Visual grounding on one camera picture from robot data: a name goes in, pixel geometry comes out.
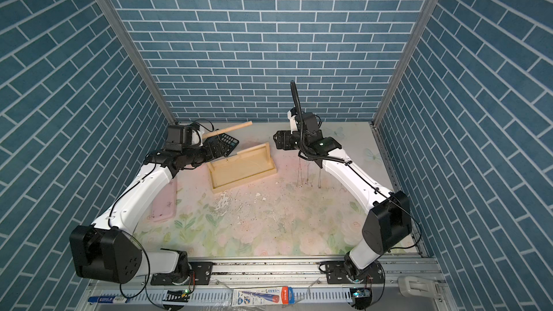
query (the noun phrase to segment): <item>wooden stick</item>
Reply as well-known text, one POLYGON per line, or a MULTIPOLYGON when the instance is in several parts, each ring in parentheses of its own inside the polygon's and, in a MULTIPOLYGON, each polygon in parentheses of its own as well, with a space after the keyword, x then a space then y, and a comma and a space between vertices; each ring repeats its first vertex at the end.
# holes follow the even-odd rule
POLYGON ((235 125, 235 126, 231 126, 229 128, 222 128, 220 130, 215 130, 213 132, 206 132, 203 135, 203 139, 205 140, 206 138, 209 138, 209 137, 212 137, 212 136, 217 136, 217 135, 221 135, 221 134, 224 134, 226 132, 229 132, 229 131, 238 130, 239 128, 245 128, 246 126, 250 126, 252 124, 253 123, 251 121, 247 121, 247 122, 243 122, 241 124, 235 125))

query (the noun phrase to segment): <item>metal frame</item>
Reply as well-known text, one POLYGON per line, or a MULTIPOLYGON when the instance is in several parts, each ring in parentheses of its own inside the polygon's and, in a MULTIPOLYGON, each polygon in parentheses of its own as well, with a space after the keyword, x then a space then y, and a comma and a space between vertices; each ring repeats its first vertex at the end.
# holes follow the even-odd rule
POLYGON ((138 52, 138 49, 136 48, 135 43, 130 37, 129 32, 127 31, 127 28, 123 24, 123 21, 121 21, 119 14, 117 14, 117 11, 115 10, 115 7, 113 6, 113 3, 111 2, 111 0, 96 0, 96 3, 98 4, 98 6, 100 7, 100 10, 104 14, 104 17, 106 17, 107 21, 109 22, 109 25, 115 32, 115 35, 121 42, 121 45, 123 45, 123 48, 125 49, 125 51, 127 51, 129 58, 133 62, 138 73, 140 73, 140 75, 142 76, 142 80, 150 90, 150 93, 152 94, 152 96, 154 96, 156 103, 158 104, 159 108, 162 110, 163 114, 167 118, 167 121, 169 122, 176 121, 176 118, 173 115, 173 112, 170 110, 169 105, 165 101, 162 93, 160 92, 158 85, 156 84, 156 81, 152 77, 148 67, 146 66, 146 63, 144 62, 144 59, 142 59, 140 52, 138 52))
POLYGON ((402 53, 402 57, 397 62, 394 73, 391 75, 390 83, 386 87, 386 91, 384 92, 384 96, 382 98, 382 101, 380 102, 380 106, 378 106, 377 112, 374 115, 373 125, 375 127, 378 127, 378 125, 380 125, 380 122, 384 117, 384 113, 386 113, 386 109, 388 109, 388 106, 390 106, 390 101, 394 96, 395 90, 399 86, 399 82, 401 82, 402 80, 402 76, 407 69, 407 65, 411 61, 411 57, 415 52, 416 45, 418 44, 420 37, 423 35, 426 24, 430 20, 430 16, 436 8, 437 3, 438 0, 425 0, 423 8, 420 10, 420 14, 418 15, 415 26, 413 27, 413 31, 409 36, 409 40, 405 44, 405 50, 402 53))
MULTIPOLYGON (((228 301, 230 289, 264 286, 294 287, 298 300, 303 303, 350 302, 349 287, 359 287, 353 283, 328 285, 326 276, 319 271, 319 263, 329 260, 341 260, 343 256, 309 256, 309 257, 268 257, 231 258, 231 259, 190 259, 193 261, 213 262, 211 281, 208 286, 196 286, 194 294, 188 303, 173 303, 189 306, 221 306, 228 301)), ((421 258, 419 255, 399 254, 384 255, 379 259, 385 272, 385 287, 397 287, 397 279, 401 276, 415 275, 445 285, 444 276, 436 259, 421 258)), ((143 286, 144 278, 134 278, 124 285, 128 294, 137 293, 143 286)), ((150 298, 160 303, 169 289, 180 289, 181 286, 148 286, 150 298)), ((77 311, 93 310, 94 306, 87 303, 93 295, 119 295, 119 285, 111 282, 96 281, 85 291, 77 311)), ((133 299, 132 304, 149 304, 145 294, 133 299)))
MULTIPOLYGON (((104 16, 112 26, 115 34, 121 44, 129 54, 133 64, 141 74, 142 79, 148 86, 154 96, 158 106, 168 121, 176 121, 175 116, 169 109, 169 106, 163 98, 157 87, 148 67, 142 56, 139 54, 130 35, 121 21, 113 3, 110 0, 96 0, 104 16)), ((399 189, 399 181, 393 169, 390 158, 384 147, 382 136, 378 130, 382 122, 386 109, 388 108, 395 90, 399 86, 401 77, 412 57, 415 47, 423 34, 430 15, 434 10, 438 0, 426 0, 421 10, 418 20, 413 28, 413 32, 405 46, 405 50, 399 60, 397 67, 392 75, 391 82, 388 85, 382 102, 377 110, 373 120, 372 131, 375 136, 378 149, 383 158, 384 165, 388 171, 394 190, 399 189)), ((421 241, 418 246, 423 256, 427 256, 426 249, 421 241)), ((359 285, 343 284, 328 285, 326 276, 319 271, 318 264, 325 260, 342 260, 343 256, 290 256, 290 257, 267 257, 259 259, 258 257, 248 258, 229 258, 229 259, 191 259, 191 261, 211 261, 214 263, 211 282, 208 286, 197 286, 196 297, 191 298, 193 303, 187 305, 212 306, 215 296, 221 296, 228 293, 228 288, 236 287, 260 287, 260 286, 291 286, 296 288, 296 292, 303 296, 303 302, 336 302, 334 298, 340 298, 339 301, 348 301, 349 295, 338 295, 336 293, 346 293, 347 288, 359 285)), ((415 275, 429 280, 439 282, 440 291, 443 299, 436 299, 436 310, 438 311, 456 311, 456 305, 451 293, 445 283, 438 262, 434 258, 424 258, 417 254, 384 255, 379 259, 386 274, 385 287, 397 287, 397 279, 401 276, 415 275)), ((138 292, 143 286, 144 279, 134 278, 125 284, 124 290, 128 293, 138 292)), ((148 292, 153 301, 162 300, 164 293, 168 290, 166 286, 149 286, 148 292)), ((95 306, 88 304, 87 299, 92 295, 101 295, 107 293, 119 294, 119 286, 114 283, 104 281, 91 281, 87 290, 83 294, 76 310, 93 310, 95 306)), ((149 304, 145 294, 131 301, 132 304, 149 304)))

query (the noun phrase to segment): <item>blue pen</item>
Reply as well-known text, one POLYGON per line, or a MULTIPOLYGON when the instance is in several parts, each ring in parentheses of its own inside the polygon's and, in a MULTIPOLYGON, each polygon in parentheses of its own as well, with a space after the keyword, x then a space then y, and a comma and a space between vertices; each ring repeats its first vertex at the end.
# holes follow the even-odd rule
POLYGON ((100 303, 100 304, 125 304, 129 300, 121 296, 99 296, 99 297, 90 297, 88 298, 89 303, 100 303))

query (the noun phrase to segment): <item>metal bracket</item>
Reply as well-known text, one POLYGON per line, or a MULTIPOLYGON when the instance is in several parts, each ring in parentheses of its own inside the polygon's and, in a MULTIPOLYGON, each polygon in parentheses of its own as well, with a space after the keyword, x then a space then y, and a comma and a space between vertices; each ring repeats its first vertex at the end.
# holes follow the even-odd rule
MULTIPOLYGON (((343 285, 345 283, 352 283, 353 281, 349 280, 346 269, 344 268, 343 261, 327 261, 321 264, 321 267, 324 267, 322 271, 326 273, 326 281, 329 285, 343 285)), ((379 265, 372 263, 368 267, 367 278, 372 278, 372 283, 383 283, 384 282, 384 272, 380 269, 379 265)), ((370 280, 367 278, 362 281, 356 282, 363 284, 365 282, 370 283, 370 280)))
MULTIPOLYGON (((213 268, 212 262, 191 262, 191 270, 194 272, 194 285, 207 286, 211 279, 211 270, 213 268)), ((151 276, 150 284, 152 286, 180 286, 173 284, 170 278, 167 278, 168 274, 153 274, 151 276)), ((188 280, 184 281, 184 284, 192 285, 188 280)))
POLYGON ((121 45, 127 52, 129 58, 133 62, 134 66, 136 67, 138 73, 140 73, 142 77, 142 81, 144 82, 144 84, 146 84, 146 86, 150 90, 150 93, 156 100, 156 103, 158 104, 159 108, 165 115, 165 118, 169 122, 175 122, 176 121, 175 115, 171 111, 167 101, 165 101, 165 98, 163 97, 161 91, 159 90, 159 87, 156 84, 156 81, 151 75, 150 70, 148 69, 148 66, 144 62, 144 59, 142 59, 140 52, 138 52, 138 49, 136 48, 135 43, 133 42, 133 39, 130 37, 129 32, 127 31, 127 28, 125 28, 125 25, 123 24, 121 17, 119 16, 115 7, 113 6, 113 3, 111 2, 111 0, 95 0, 95 1, 100 7, 100 10, 102 11, 102 13, 104 14, 104 17, 106 17, 109 25, 112 27, 113 31, 115 32, 115 35, 121 42, 121 45))
POLYGON ((438 0, 425 0, 423 8, 420 10, 420 14, 418 15, 415 26, 411 31, 411 35, 409 36, 409 39, 405 44, 402 56, 397 62, 394 73, 391 75, 390 83, 388 84, 388 87, 384 92, 384 96, 380 101, 380 106, 378 106, 377 112, 374 115, 374 126, 378 127, 378 125, 380 125, 380 122, 382 122, 384 114, 386 113, 386 109, 388 109, 388 106, 390 106, 390 102, 391 99, 394 97, 395 90, 399 86, 399 82, 401 82, 402 80, 405 69, 411 61, 411 57, 413 55, 413 52, 415 52, 416 45, 418 44, 420 37, 423 35, 426 24, 428 23, 428 21, 430 21, 430 16, 432 16, 432 12, 436 8, 437 3, 438 0))
POLYGON ((399 292, 404 297, 414 295, 427 298, 441 298, 438 282, 416 276, 402 276, 397 279, 399 292))

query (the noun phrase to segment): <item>marker package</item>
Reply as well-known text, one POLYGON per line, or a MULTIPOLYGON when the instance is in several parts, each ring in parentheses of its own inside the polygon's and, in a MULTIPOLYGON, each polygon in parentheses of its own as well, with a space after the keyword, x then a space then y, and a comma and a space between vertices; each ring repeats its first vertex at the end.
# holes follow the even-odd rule
POLYGON ((232 306, 259 306, 294 304, 292 287, 236 288, 232 293, 232 306))

